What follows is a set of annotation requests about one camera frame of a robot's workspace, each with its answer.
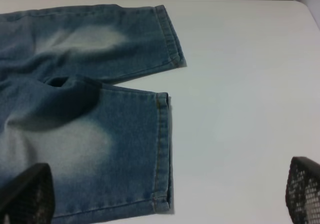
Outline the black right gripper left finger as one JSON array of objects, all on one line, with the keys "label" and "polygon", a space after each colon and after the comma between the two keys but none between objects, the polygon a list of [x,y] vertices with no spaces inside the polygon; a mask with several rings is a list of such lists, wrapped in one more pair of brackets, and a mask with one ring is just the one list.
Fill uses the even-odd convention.
[{"label": "black right gripper left finger", "polygon": [[54,186],[48,164],[35,164],[1,187],[2,224],[50,224],[53,215]]}]

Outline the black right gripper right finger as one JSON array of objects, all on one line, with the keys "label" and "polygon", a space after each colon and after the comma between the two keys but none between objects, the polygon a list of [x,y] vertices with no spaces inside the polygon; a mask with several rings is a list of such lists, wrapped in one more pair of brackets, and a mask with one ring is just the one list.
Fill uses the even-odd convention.
[{"label": "black right gripper right finger", "polygon": [[294,224],[320,222],[320,165],[307,157],[291,159],[285,203]]}]

